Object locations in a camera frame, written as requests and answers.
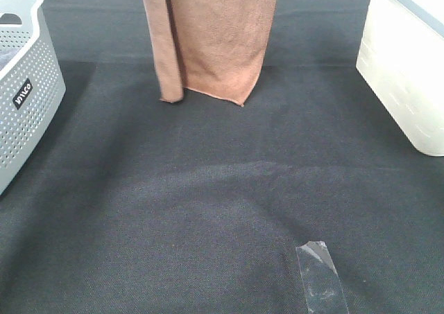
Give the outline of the dark towel in basket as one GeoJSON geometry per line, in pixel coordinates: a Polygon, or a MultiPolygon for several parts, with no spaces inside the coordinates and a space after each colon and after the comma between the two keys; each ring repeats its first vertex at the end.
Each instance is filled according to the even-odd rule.
{"type": "Polygon", "coordinates": [[[6,48],[0,50],[0,70],[2,70],[17,54],[18,50],[6,48]]]}

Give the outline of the black table cloth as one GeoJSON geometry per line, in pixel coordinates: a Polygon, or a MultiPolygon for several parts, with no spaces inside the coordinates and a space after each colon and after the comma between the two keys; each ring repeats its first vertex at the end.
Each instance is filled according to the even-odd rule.
{"type": "Polygon", "coordinates": [[[277,0],[243,107],[159,99],[142,0],[44,0],[67,87],[1,197],[2,313],[443,312],[443,160],[358,74],[369,0],[277,0]]]}

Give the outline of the grey perforated laundry basket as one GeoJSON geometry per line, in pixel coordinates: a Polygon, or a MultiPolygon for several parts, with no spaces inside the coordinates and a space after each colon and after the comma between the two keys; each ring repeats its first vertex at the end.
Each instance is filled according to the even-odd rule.
{"type": "Polygon", "coordinates": [[[44,0],[1,0],[1,49],[18,52],[1,70],[1,189],[39,143],[66,92],[46,24],[44,0]]]}

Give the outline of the brown microfibre towel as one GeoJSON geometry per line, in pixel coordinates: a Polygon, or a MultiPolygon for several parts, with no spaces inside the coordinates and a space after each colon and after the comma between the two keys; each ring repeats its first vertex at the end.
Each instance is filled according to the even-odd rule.
{"type": "Polygon", "coordinates": [[[190,89],[243,105],[257,83],[277,0],[143,0],[160,98],[190,89]]]}

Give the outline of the clear adhesive tape strip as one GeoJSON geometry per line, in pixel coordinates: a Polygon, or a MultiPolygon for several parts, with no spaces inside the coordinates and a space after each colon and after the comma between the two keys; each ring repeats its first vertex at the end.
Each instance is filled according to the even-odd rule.
{"type": "Polygon", "coordinates": [[[341,280],[323,241],[308,241],[296,247],[296,256],[307,312],[348,314],[341,280]]]}

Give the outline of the white plastic storage bin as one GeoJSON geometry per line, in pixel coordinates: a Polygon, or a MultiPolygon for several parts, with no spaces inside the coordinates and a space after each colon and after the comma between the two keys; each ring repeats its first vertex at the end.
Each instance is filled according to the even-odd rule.
{"type": "Polygon", "coordinates": [[[414,148],[443,156],[443,0],[370,0],[356,68],[414,148]]]}

